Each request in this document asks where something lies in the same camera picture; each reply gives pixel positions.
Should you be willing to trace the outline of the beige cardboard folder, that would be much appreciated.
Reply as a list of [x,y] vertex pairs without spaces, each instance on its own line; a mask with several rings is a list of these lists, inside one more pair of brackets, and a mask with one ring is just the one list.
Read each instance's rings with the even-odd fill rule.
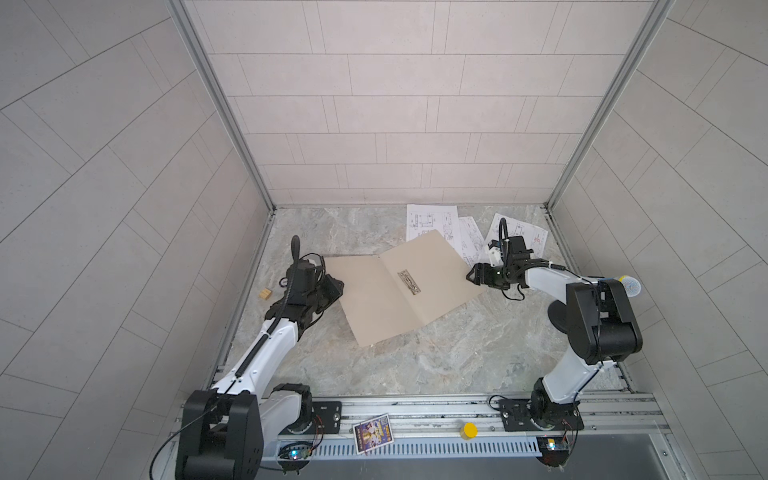
[[[478,297],[470,267],[437,231],[379,255],[328,257],[327,272],[344,282],[340,303],[362,346],[424,327]],[[408,270],[421,289],[412,295],[398,277]]]

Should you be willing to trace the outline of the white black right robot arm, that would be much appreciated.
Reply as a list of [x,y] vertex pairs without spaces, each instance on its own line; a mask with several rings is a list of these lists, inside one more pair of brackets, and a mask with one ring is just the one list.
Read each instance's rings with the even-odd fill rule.
[[518,417],[534,428],[583,427],[578,418],[578,396],[608,364],[625,360],[642,349],[643,340],[630,300],[642,291],[636,278],[585,277],[563,265],[531,257],[521,236],[499,237],[492,251],[498,265],[475,264],[466,279],[503,293],[516,288],[518,300],[525,289],[554,298],[547,310],[550,323],[565,334],[568,348],[557,365],[534,384],[530,400],[501,399],[495,407],[505,419]]

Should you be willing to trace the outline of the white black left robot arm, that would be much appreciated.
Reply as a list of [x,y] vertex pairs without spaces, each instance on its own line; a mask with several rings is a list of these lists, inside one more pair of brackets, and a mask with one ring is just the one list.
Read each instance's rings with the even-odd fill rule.
[[313,435],[291,443],[286,462],[305,465],[325,433],[313,410],[309,386],[269,385],[287,354],[343,294],[344,284],[327,273],[324,258],[302,253],[291,240],[292,263],[284,295],[267,311],[257,339],[215,385],[196,390],[182,413],[175,476],[178,479],[253,479],[265,447],[283,432]]

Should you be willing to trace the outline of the metal folder clip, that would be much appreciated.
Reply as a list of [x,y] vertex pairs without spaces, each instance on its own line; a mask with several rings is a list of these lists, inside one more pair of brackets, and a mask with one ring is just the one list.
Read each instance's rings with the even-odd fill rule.
[[420,287],[414,280],[414,278],[411,276],[408,270],[402,270],[398,272],[398,277],[403,282],[403,284],[407,287],[407,289],[411,292],[412,295],[418,295],[421,292]]

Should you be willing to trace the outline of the red-stamped technical drawing sheet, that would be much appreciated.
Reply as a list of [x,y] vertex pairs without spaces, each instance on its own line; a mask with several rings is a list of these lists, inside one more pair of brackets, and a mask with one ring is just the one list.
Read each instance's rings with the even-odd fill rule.
[[549,234],[547,230],[499,213],[494,215],[489,231],[485,237],[485,242],[488,247],[490,247],[492,241],[497,241],[499,238],[499,224],[501,223],[501,220],[506,221],[508,236],[521,236],[524,239],[526,248],[533,251],[533,258],[544,257],[545,246]]

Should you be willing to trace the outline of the black round microphone stand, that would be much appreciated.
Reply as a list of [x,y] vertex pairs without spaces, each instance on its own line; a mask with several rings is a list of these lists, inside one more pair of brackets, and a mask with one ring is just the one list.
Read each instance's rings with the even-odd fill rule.
[[563,334],[568,333],[567,306],[560,301],[553,301],[547,309],[547,315],[552,326]]

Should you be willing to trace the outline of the colourful printed card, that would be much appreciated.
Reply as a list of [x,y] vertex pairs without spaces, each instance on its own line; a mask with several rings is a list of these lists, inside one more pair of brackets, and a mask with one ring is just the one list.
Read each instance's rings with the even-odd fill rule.
[[355,424],[352,427],[352,433],[354,434],[355,451],[358,455],[367,454],[394,442],[388,414]]

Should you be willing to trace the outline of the left green circuit board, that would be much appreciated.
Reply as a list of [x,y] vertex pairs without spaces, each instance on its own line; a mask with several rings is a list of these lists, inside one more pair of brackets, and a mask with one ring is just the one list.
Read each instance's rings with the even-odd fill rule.
[[283,461],[308,461],[314,452],[314,444],[307,441],[292,442],[278,450],[277,457]]

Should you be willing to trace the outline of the right circuit board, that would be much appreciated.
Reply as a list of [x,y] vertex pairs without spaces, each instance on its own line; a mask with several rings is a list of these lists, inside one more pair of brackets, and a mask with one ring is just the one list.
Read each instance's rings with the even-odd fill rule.
[[571,447],[563,437],[537,437],[537,445],[541,455],[537,460],[548,467],[560,467],[567,463],[571,455]]

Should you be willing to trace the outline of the aluminium corner frame post left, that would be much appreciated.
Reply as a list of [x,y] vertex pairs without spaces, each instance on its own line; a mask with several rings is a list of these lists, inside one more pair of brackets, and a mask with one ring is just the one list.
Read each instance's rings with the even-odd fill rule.
[[184,2],[180,0],[169,0],[166,1],[166,4],[171,18],[179,30],[182,41],[187,47],[191,59],[198,70],[203,86],[211,97],[211,100],[220,115],[225,131],[233,142],[233,145],[243,160],[261,198],[266,204],[269,216],[273,217],[276,211],[276,206],[269,194],[263,177],[258,171],[245,137],[237,124],[234,111],[224,94],[222,86],[215,74],[213,65],[204,49],[201,38],[195,30],[192,17],[190,16],[187,7]]

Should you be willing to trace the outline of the aluminium corner frame post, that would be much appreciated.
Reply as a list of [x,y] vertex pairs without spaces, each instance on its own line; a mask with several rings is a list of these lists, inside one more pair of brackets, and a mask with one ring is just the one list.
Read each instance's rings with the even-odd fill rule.
[[243,160],[261,198],[266,204],[269,216],[273,217],[276,211],[276,206],[269,194],[263,177],[258,171],[245,137],[237,124],[234,111],[224,94],[222,86],[215,74],[213,65],[204,49],[201,38],[195,30],[192,17],[190,16],[187,7],[184,2],[180,0],[169,0],[166,1],[166,4],[171,18],[179,30],[182,41],[187,47],[191,59],[198,70],[203,86],[211,97],[211,100],[220,115],[225,131],[233,142],[233,145]]
[[646,18],[641,23],[635,38],[630,44],[614,78],[609,84],[607,92],[602,98],[584,134],[574,149],[552,194],[544,204],[548,212],[552,213],[563,197],[568,184],[575,176],[579,165],[586,157],[594,140],[597,138],[617,101],[626,89],[632,75],[637,70],[641,60],[658,34],[658,31],[663,25],[663,22],[667,18],[674,3],[675,0],[656,0],[652,3]]

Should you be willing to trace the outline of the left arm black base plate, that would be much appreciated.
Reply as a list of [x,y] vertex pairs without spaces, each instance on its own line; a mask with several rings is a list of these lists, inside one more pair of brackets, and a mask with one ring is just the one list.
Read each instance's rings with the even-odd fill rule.
[[341,401],[312,402],[311,406],[302,405],[296,421],[285,427],[281,435],[314,435],[316,420],[320,420],[324,433],[338,434],[342,416]]

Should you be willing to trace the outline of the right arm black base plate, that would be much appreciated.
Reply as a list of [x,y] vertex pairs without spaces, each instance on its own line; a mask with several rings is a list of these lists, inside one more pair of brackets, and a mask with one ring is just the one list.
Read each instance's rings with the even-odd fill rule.
[[582,417],[573,404],[523,399],[502,399],[498,404],[506,432],[584,429]]

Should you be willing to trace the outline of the aluminium front rail frame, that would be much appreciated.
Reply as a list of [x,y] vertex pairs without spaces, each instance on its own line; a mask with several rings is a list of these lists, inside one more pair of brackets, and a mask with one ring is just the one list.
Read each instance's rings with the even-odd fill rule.
[[[338,434],[324,433],[306,464],[321,460],[534,457],[541,455],[537,437],[560,435],[583,439],[624,435],[650,441],[648,451],[652,459],[659,461],[666,478],[690,479],[693,476],[661,408],[651,394],[621,391],[580,393],[577,414],[582,417],[584,429],[576,432],[567,429],[506,432],[501,413],[495,409],[501,399],[523,398],[508,395],[506,398],[490,399],[479,394],[321,398],[317,402],[342,402],[340,430]],[[358,455],[352,427],[383,414],[390,417],[394,442]],[[478,436],[469,441],[460,435],[460,429],[466,422],[478,427]],[[309,441],[309,438],[280,435],[269,443],[264,455],[267,465],[271,468],[303,466],[277,457],[281,446],[299,440]]]

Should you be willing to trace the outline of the aluminium corner frame post right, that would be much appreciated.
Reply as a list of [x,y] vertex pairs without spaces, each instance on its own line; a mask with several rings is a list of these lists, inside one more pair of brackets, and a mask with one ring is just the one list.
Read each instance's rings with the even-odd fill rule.
[[544,204],[548,212],[552,213],[563,197],[568,184],[575,176],[579,165],[586,157],[594,140],[597,138],[617,101],[626,89],[632,75],[637,70],[641,60],[658,34],[658,31],[663,25],[663,22],[667,18],[674,3],[675,0],[656,0],[652,3],[646,18],[641,23],[635,38],[630,44],[614,78],[609,84],[607,92],[602,98],[584,134],[574,149],[552,194]]

